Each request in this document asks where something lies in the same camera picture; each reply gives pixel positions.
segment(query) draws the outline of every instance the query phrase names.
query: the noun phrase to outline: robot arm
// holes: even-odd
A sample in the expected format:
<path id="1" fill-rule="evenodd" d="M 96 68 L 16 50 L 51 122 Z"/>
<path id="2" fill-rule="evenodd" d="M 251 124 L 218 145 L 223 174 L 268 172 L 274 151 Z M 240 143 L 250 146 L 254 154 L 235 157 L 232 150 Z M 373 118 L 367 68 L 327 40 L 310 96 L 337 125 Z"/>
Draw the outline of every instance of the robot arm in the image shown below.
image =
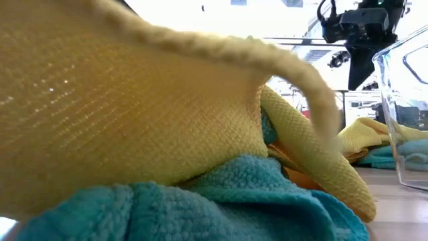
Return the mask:
<path id="1" fill-rule="evenodd" d="M 407 0 L 364 0 L 355 10 L 336 13 L 332 2 L 329 18 L 321 15 L 322 0 L 317 10 L 321 21 L 322 37 L 327 43 L 346 40 L 345 48 L 350 55 L 348 89 L 355 90 L 375 70 L 373 56 L 395 43 L 400 18 L 405 14 Z"/>

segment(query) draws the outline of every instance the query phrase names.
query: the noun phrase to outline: glass container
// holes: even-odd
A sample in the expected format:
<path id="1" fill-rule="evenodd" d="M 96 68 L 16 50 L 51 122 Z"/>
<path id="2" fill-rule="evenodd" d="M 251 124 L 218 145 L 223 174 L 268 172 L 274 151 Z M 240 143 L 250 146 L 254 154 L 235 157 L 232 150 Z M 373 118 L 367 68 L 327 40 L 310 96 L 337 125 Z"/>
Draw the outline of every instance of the glass container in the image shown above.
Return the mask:
<path id="1" fill-rule="evenodd" d="M 373 57 L 403 185 L 428 190 L 428 25 Z"/>

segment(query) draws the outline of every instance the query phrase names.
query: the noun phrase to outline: yellow cloth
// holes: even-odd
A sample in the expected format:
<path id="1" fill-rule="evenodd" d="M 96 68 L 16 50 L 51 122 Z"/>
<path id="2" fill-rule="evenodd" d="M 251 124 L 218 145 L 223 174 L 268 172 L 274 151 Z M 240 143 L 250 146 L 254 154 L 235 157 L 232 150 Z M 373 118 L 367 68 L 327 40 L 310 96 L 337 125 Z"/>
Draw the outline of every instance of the yellow cloth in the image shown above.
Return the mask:
<path id="1" fill-rule="evenodd" d="M 314 138 L 310 121 L 269 88 L 261 94 L 261 107 L 278 135 L 279 143 L 274 146 L 281 153 L 276 157 L 290 160 L 292 169 L 306 174 L 326 192 L 343 201 L 363 221 L 371 221 L 376 208 L 364 181 L 339 152 L 323 148 Z"/>
<path id="2" fill-rule="evenodd" d="M 420 131 L 397 125 L 398 141 L 410 141 L 428 138 L 428 131 Z M 358 118 L 350 126 L 343 129 L 338 138 L 342 153 L 350 163 L 357 161 L 368 153 L 369 147 L 388 144 L 388 127 L 370 118 Z"/>
<path id="3" fill-rule="evenodd" d="M 306 95 L 314 128 L 263 88 L 271 75 Z M 0 216 L 24 220 L 91 185 L 174 185 L 243 153 L 267 157 L 260 105 L 299 168 L 372 220 L 367 186 L 321 145 L 339 126 L 334 93 L 289 51 L 155 27 L 109 0 L 3 0 Z"/>

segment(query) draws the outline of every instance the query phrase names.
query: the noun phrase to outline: teal towel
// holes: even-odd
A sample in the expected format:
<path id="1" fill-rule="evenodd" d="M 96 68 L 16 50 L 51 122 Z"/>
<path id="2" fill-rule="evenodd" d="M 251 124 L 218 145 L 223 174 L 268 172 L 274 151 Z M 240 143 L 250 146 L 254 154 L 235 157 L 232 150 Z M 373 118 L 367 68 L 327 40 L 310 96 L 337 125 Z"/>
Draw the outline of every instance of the teal towel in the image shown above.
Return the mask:
<path id="1" fill-rule="evenodd" d="M 268 114 L 263 109 L 261 110 L 261 131 L 263 132 L 263 140 L 266 145 L 272 144 L 278 138 Z"/>
<path id="2" fill-rule="evenodd" d="M 368 240 L 335 197 L 300 189 L 275 159 L 237 157 L 190 190 L 93 187 L 30 220 L 18 240 Z"/>
<path id="3" fill-rule="evenodd" d="M 428 171 L 428 139 L 407 141 L 398 148 L 405 160 L 405 168 L 411 171 Z M 395 169 L 391 146 L 379 147 L 368 152 L 357 165 L 371 165 L 373 168 Z"/>

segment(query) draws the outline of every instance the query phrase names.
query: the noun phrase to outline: wooden table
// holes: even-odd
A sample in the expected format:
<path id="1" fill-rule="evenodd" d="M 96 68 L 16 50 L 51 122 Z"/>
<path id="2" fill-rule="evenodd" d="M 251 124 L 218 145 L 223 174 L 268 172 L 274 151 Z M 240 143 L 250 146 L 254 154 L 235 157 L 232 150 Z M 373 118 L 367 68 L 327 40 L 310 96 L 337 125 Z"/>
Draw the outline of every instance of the wooden table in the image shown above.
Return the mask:
<path id="1" fill-rule="evenodd" d="M 376 218 L 367 224 L 371 240 L 428 240 L 428 192 L 401 185 L 392 170 L 356 170 L 377 205 Z"/>

